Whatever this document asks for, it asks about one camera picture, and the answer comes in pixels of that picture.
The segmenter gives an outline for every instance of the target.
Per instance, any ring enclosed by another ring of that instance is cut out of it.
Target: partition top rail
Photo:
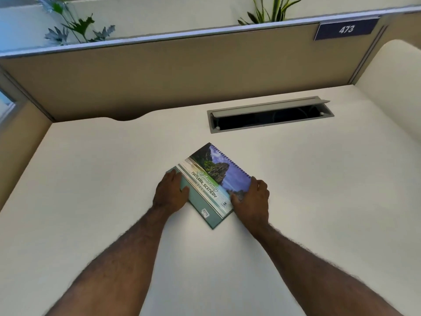
[[[96,43],[82,43],[82,44],[65,45],[65,46],[16,50],[16,51],[0,53],[0,59],[1,58],[16,58],[16,57],[24,57],[24,56],[35,56],[35,55],[57,53],[57,52],[71,52],[71,51],[78,51],[78,50],[87,50],[87,49],[101,48],[101,47],[114,47],[114,46],[131,45],[131,44],[138,44],[138,43],[186,39],[186,38],[201,37],[201,36],[239,33],[239,32],[256,31],[256,30],[266,30],[266,29],[274,29],[274,28],[287,27],[287,26],[300,26],[300,25],[307,25],[307,24],[314,24],[314,23],[321,23],[321,22],[325,23],[329,21],[355,20],[355,19],[361,19],[361,18],[366,18],[366,17],[375,17],[375,16],[382,16],[382,15],[390,15],[390,14],[413,13],[413,12],[421,12],[421,5],[411,5],[411,6],[406,6],[406,7],[396,7],[396,8],[382,9],[382,10],[349,12],[349,13],[341,13],[341,14],[333,14],[333,15],[313,16],[313,17],[285,20],[282,22],[252,24],[248,26],[225,26],[225,27],[220,27],[220,28],[154,34],[154,35],[137,36],[137,37],[131,37],[131,38],[124,38],[124,39],[116,39],[116,40],[114,39],[114,40],[108,40],[108,41],[96,42]]]

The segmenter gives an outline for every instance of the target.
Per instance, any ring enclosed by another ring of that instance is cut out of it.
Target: calendar cover
[[[190,203],[212,229],[233,211],[230,195],[242,200],[250,187],[251,177],[211,143],[175,169],[183,175],[181,188],[190,187]]]

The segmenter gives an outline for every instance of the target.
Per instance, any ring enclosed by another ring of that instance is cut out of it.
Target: navy sign
[[[345,22],[322,23],[316,33],[315,41],[370,34],[380,18],[369,18]]]

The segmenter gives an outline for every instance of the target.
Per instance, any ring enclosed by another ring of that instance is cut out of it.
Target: desk surface
[[[210,134],[208,109],[318,95],[335,117]],[[40,315],[212,142],[271,191],[270,222],[401,312],[421,310],[421,147],[354,86],[55,123],[0,212],[0,310]],[[142,315],[303,315],[230,215],[187,204],[164,229]]]

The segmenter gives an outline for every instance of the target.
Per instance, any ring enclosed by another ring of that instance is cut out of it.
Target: hand
[[[248,192],[240,202],[235,194],[231,194],[234,212],[248,231],[256,237],[269,225],[269,191],[267,184],[256,180],[253,176]]]
[[[164,209],[168,215],[177,212],[189,199],[189,187],[180,190],[182,174],[172,170],[158,183],[152,207]]]

